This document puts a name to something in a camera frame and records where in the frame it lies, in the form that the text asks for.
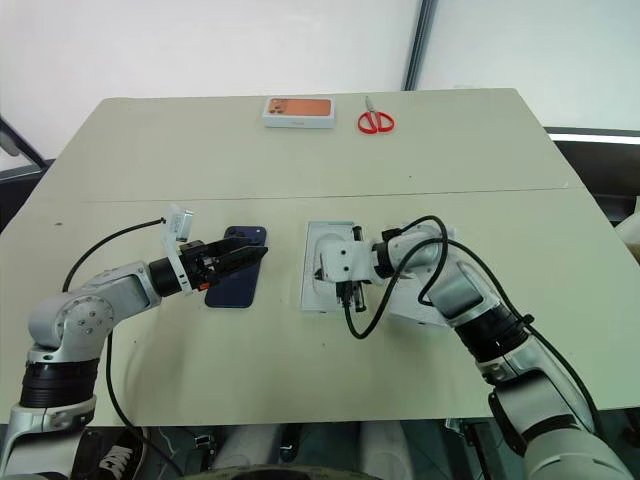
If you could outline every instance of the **white wall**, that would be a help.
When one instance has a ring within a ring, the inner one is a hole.
[[[0,0],[0,109],[57,156],[106,97],[399,90],[418,0]]]
[[[545,126],[640,130],[640,1],[439,0],[420,89],[515,87]]]

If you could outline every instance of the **black cable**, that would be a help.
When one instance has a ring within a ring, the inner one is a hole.
[[[109,392],[109,398],[111,399],[111,403],[113,404],[113,408],[115,409],[118,417],[122,420],[122,423],[129,429],[129,431],[133,434],[134,437],[138,439],[138,441],[146,443],[149,448],[151,448],[154,452],[156,452],[164,462],[171,467],[171,469],[176,472],[178,477],[183,477],[184,473],[176,465],[176,463],[167,455],[160,447],[158,447],[151,439],[145,437],[144,435],[138,433],[136,427],[124,414],[122,409],[120,408],[120,404],[118,403],[118,399],[116,398],[116,394],[113,391],[113,382],[111,381],[111,353],[113,349],[113,332],[109,334],[107,337],[107,391]]]
[[[424,297],[427,295],[427,292],[429,291],[429,289],[431,289],[433,284],[436,283],[436,280],[438,280],[438,277],[440,277],[442,270],[444,270],[445,263],[447,263],[447,255],[449,254],[449,235],[447,235],[447,227],[445,226],[444,222],[440,220],[438,217],[436,217],[435,215],[425,215],[424,217],[420,217],[417,220],[414,220],[409,225],[404,226],[400,230],[402,232],[406,232],[407,230],[415,227],[416,225],[423,222],[428,222],[428,221],[435,222],[440,228],[440,236],[442,237],[442,246],[440,248],[440,257],[438,258],[438,264],[436,265],[436,269],[434,270],[433,275],[431,275],[429,280],[427,280],[426,285],[422,287],[422,290],[420,290],[420,293],[418,294],[418,303],[421,305],[425,305],[427,307],[433,307],[433,303],[431,303],[428,300],[425,300]]]
[[[134,225],[132,227],[120,230],[119,232],[112,233],[108,237],[105,237],[102,240],[100,240],[93,247],[91,247],[89,250],[87,250],[84,253],[84,255],[82,255],[78,259],[78,261],[73,265],[73,267],[71,267],[71,270],[69,270],[69,273],[67,274],[67,278],[64,279],[64,284],[62,285],[62,291],[63,292],[69,291],[69,285],[71,284],[71,279],[75,275],[75,273],[78,270],[78,268],[80,268],[80,265],[82,265],[84,263],[84,261],[87,258],[89,258],[89,256],[91,256],[91,254],[93,252],[95,252],[97,249],[99,249],[102,245],[104,245],[107,242],[110,242],[111,240],[113,240],[114,238],[119,237],[120,235],[124,235],[125,233],[133,232],[134,230],[139,230],[140,228],[151,227],[152,225],[158,225],[159,223],[165,223],[165,222],[166,222],[166,220],[164,218],[159,218],[158,220],[154,220],[152,222],[140,223],[138,225]]]
[[[139,229],[145,228],[145,227],[151,227],[153,225],[158,225],[160,223],[165,223],[165,222],[166,222],[166,220],[164,218],[160,218],[158,220],[154,220],[154,221],[151,221],[151,222],[140,223],[138,225],[134,225],[132,227],[128,227],[128,228],[125,228],[125,229],[120,230],[118,232],[115,232],[115,233],[109,235],[108,237],[105,237],[102,240],[100,240],[93,247],[91,247],[89,250],[87,250],[85,252],[85,254],[82,255],[82,257],[80,257],[78,259],[78,261],[73,265],[73,267],[71,267],[71,270],[69,271],[69,273],[67,274],[67,277],[64,280],[64,284],[62,286],[62,291],[63,292],[69,291],[69,285],[71,284],[71,280],[73,279],[73,276],[75,275],[75,273],[78,270],[78,268],[80,268],[80,266],[84,263],[84,261],[87,258],[89,258],[89,256],[93,252],[95,252],[98,248],[103,246],[105,243],[110,242],[114,238],[117,238],[120,235],[124,235],[125,233],[133,232],[134,230],[139,230]],[[150,439],[148,439],[144,435],[138,433],[138,431],[136,430],[136,427],[133,425],[133,423],[131,423],[131,421],[124,414],[124,412],[122,411],[122,408],[120,408],[120,404],[118,403],[118,399],[116,398],[115,392],[113,391],[113,382],[111,380],[111,354],[112,354],[112,350],[113,350],[113,332],[109,333],[109,336],[107,337],[106,377],[107,377],[107,390],[109,391],[109,398],[111,399],[111,403],[113,404],[114,410],[118,414],[118,417],[120,417],[120,420],[122,421],[122,423],[125,424],[125,426],[129,430],[129,432],[131,432],[131,434],[135,438],[137,438],[138,441],[140,441],[142,443],[145,443],[149,448],[151,448],[153,451],[155,451],[162,458],[162,460],[164,460],[166,462],[166,464],[169,467],[171,467],[178,474],[179,477],[184,476],[184,473],[182,472],[180,467],[178,467],[178,465],[176,465],[176,463],[160,447],[158,447],[155,443],[153,443],[153,441],[151,441]]]
[[[427,217],[422,217],[422,218],[420,218],[420,219],[418,219],[418,220],[416,220],[414,222],[411,222],[409,225],[404,227],[402,229],[402,231],[404,232],[404,231],[408,230],[409,228],[414,227],[418,223],[421,223],[422,221],[425,221],[424,219],[426,219],[426,218]],[[427,245],[430,245],[430,244],[444,243],[444,242],[448,243],[449,245],[453,245],[454,247],[462,250],[464,253],[466,253],[469,257],[471,257],[473,259],[473,261],[475,261],[480,266],[480,268],[483,270],[483,272],[491,280],[491,283],[494,285],[495,289],[497,290],[498,294],[500,295],[500,298],[502,299],[502,301],[504,302],[506,307],[513,313],[513,315],[516,317],[516,319],[519,322],[523,323],[524,328],[526,330],[528,330],[558,360],[558,362],[562,365],[562,367],[567,371],[567,373],[569,374],[571,379],[574,381],[574,383],[578,387],[578,390],[580,390],[580,393],[584,397],[585,402],[587,403],[587,407],[589,408],[589,413],[591,414],[591,417],[593,419],[593,427],[594,427],[596,436],[598,436],[600,439],[604,440],[604,429],[603,429],[603,426],[602,426],[602,420],[600,419],[600,414],[599,414],[598,409],[596,407],[596,404],[595,404],[595,402],[593,400],[593,397],[591,396],[591,393],[589,392],[587,386],[584,384],[584,382],[582,381],[582,379],[578,375],[578,372],[575,371],[575,369],[571,366],[569,361],[558,351],[558,349],[556,349],[549,340],[547,340],[537,329],[535,329],[531,325],[531,321],[533,321],[533,318],[530,315],[523,316],[518,311],[518,309],[511,302],[511,299],[507,295],[507,292],[502,287],[502,284],[500,283],[498,278],[494,275],[494,273],[491,271],[489,266],[473,250],[471,250],[469,247],[467,247],[466,245],[463,245],[460,242],[456,242],[455,240],[450,240],[450,239],[445,239],[445,238],[432,238],[432,239],[424,240],[423,242],[420,242],[420,243],[416,244],[411,250],[409,250],[407,252],[407,254],[404,256],[404,258],[402,259],[402,261],[400,262],[400,264],[398,265],[398,268],[394,272],[393,276],[391,277],[391,281],[389,282],[389,285],[387,286],[387,289],[385,290],[384,296],[382,297],[382,301],[380,302],[380,305],[378,306],[378,310],[376,311],[373,320],[371,321],[371,323],[369,324],[369,326],[367,327],[367,329],[364,332],[358,333],[355,330],[355,328],[353,326],[352,319],[351,319],[351,311],[349,310],[349,305],[347,303],[343,302],[343,307],[344,307],[344,312],[345,312],[345,319],[347,321],[347,326],[349,327],[349,331],[351,332],[351,334],[354,337],[356,337],[357,339],[359,339],[359,340],[368,337],[371,334],[371,332],[373,332],[373,330],[376,328],[378,322],[380,321],[380,318],[382,317],[382,313],[384,312],[384,308],[386,307],[387,302],[389,301],[389,298],[391,298],[391,294],[393,293],[393,288],[395,287],[395,284],[398,281],[400,273],[404,269],[404,266],[407,264],[407,262],[421,248],[423,248],[423,247],[425,247]],[[438,279],[438,276],[436,275],[436,273],[437,273],[437,275],[440,274],[439,271],[434,271],[434,274],[430,279],[432,281],[430,281],[430,283],[428,283],[429,288]],[[422,291],[420,292],[420,295],[422,296],[422,295],[426,294],[428,292],[429,288],[426,288],[426,289],[423,288]]]
[[[384,295],[382,296],[382,300],[380,301],[380,305],[378,305],[378,309],[376,310],[376,313],[373,315],[373,319],[369,323],[369,326],[362,333],[359,333],[358,331],[356,331],[355,327],[353,326],[353,322],[351,320],[351,311],[349,310],[349,302],[348,300],[343,299],[342,306],[344,308],[344,316],[347,320],[347,326],[349,327],[349,331],[355,338],[357,338],[358,340],[363,340],[367,338],[369,335],[371,335],[371,332],[375,330],[376,326],[378,325],[378,322],[382,318],[384,309],[387,307],[387,303],[391,298],[391,294],[393,293],[393,288],[396,286],[396,283],[398,282],[398,279],[400,278],[400,275],[402,274],[402,271],[404,270],[405,265],[411,259],[411,257],[421,248],[426,247],[427,245],[431,245],[433,243],[440,243],[441,241],[442,239],[440,238],[430,238],[428,240],[423,240],[422,242],[416,243],[413,246],[413,248],[407,252],[407,254],[400,261],[398,268],[396,268],[395,272],[393,272],[393,275],[389,280],[389,284],[387,285],[387,289],[385,290]]]

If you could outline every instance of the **metal bracket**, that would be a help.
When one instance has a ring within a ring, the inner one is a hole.
[[[191,232],[191,220],[193,218],[193,212],[184,210],[175,204],[171,204],[169,211],[167,212],[167,223],[165,224],[165,231],[162,236],[162,246],[164,247],[165,254],[171,263],[180,288],[185,295],[193,293],[191,283],[187,277],[187,273],[180,262],[178,251],[176,250],[176,242],[186,242]]]

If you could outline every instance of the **shoelace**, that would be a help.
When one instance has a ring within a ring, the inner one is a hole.
[[[117,480],[122,478],[122,473],[127,467],[127,462],[131,458],[133,450],[120,445],[114,445],[109,453],[100,461],[100,468],[109,470]]]

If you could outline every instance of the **scissor handle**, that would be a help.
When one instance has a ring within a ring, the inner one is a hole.
[[[362,124],[362,121],[365,120],[365,119],[369,123],[368,127]],[[360,115],[360,118],[358,118],[358,128],[360,129],[360,131],[362,133],[366,133],[367,135],[372,135],[374,133],[378,133],[378,127],[376,126],[376,124],[373,121],[373,117],[371,116],[371,112],[364,112],[362,115]]]
[[[382,119],[386,119],[389,123],[387,125],[383,125]],[[376,120],[378,121],[378,131],[379,132],[390,132],[393,130],[393,127],[396,126],[396,122],[391,115],[387,115],[384,112],[376,112]]]
[[[369,126],[362,124],[362,121],[366,119],[369,123]],[[388,123],[385,125],[382,123],[382,119],[385,119]],[[374,133],[385,133],[390,132],[395,127],[396,122],[391,118],[390,115],[387,115],[384,112],[364,112],[358,118],[358,128],[362,133],[366,133],[367,135],[372,135]]]

